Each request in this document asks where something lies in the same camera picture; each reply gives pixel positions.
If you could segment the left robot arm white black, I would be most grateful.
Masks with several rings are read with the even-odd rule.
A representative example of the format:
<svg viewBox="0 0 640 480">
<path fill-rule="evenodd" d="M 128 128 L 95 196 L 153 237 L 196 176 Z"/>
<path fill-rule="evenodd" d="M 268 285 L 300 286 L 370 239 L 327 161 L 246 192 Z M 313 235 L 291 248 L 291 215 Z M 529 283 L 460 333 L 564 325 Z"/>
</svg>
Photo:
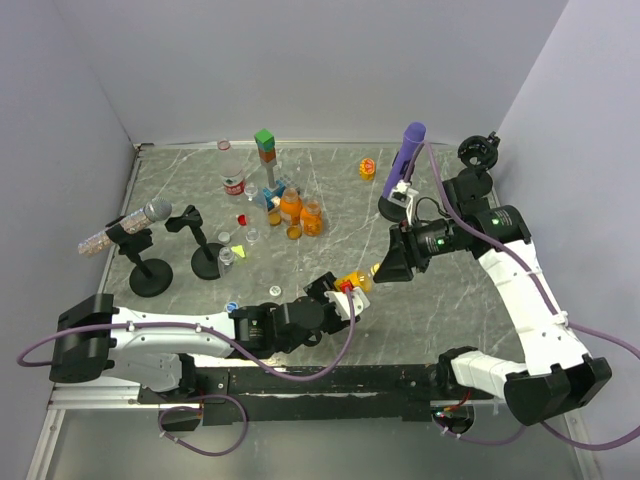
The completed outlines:
<svg viewBox="0 0 640 480">
<path fill-rule="evenodd" d="M 338 289 L 331 278 L 316 279 L 291 302 L 207 315 L 151 314 L 117 307 L 111 294 L 93 295 L 60 315 L 49 378 L 77 384 L 106 376 L 187 401 L 198 386 L 196 355 L 265 360 L 357 322 L 367 295 L 358 286 Z"/>
</svg>

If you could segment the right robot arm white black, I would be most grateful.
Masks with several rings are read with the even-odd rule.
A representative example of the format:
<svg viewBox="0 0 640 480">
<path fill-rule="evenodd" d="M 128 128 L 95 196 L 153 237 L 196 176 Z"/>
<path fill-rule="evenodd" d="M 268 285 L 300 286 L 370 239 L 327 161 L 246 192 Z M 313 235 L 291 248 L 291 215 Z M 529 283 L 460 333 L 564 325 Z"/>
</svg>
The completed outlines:
<svg viewBox="0 0 640 480">
<path fill-rule="evenodd" d="M 452 348 L 439 356 L 432 382 L 448 398 L 471 389 L 503 399 L 514 417 L 530 426 L 586 406 L 612 371 L 569 328 L 548 290 L 520 212 L 510 205 L 492 207 L 492 187 L 488 172 L 472 168 L 445 181 L 446 197 L 467 227 L 449 218 L 391 226 L 389 250 L 374 280 L 407 282 L 436 256 L 470 252 L 495 285 L 524 360 L 500 359 L 470 346 Z"/>
</svg>

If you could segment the yellow juice bottle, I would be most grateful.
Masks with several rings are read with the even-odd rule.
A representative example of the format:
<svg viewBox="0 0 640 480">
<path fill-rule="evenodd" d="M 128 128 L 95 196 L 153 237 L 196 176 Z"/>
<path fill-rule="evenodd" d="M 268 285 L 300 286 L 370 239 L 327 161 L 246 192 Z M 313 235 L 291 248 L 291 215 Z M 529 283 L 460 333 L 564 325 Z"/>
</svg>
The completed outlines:
<svg viewBox="0 0 640 480">
<path fill-rule="evenodd" d="M 353 290 L 360 288 L 363 292 L 368 293 L 373 289 L 374 276 L 379 269 L 380 264 L 374 264 L 368 270 L 356 270 L 350 274 L 343 276 L 334 281 L 334 286 L 339 291 L 344 292 L 347 288 Z"/>
</svg>

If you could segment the clear plastic bottle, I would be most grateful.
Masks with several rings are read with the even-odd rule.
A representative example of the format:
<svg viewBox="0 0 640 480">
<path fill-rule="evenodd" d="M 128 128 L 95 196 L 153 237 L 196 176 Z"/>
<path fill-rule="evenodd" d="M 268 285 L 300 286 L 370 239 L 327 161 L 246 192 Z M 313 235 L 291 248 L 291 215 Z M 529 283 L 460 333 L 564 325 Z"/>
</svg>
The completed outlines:
<svg viewBox="0 0 640 480">
<path fill-rule="evenodd" d="M 218 271 L 219 276 L 224 277 L 228 275 L 233 269 L 236 255 L 233 250 L 228 246 L 223 246 L 218 252 Z"/>
</svg>

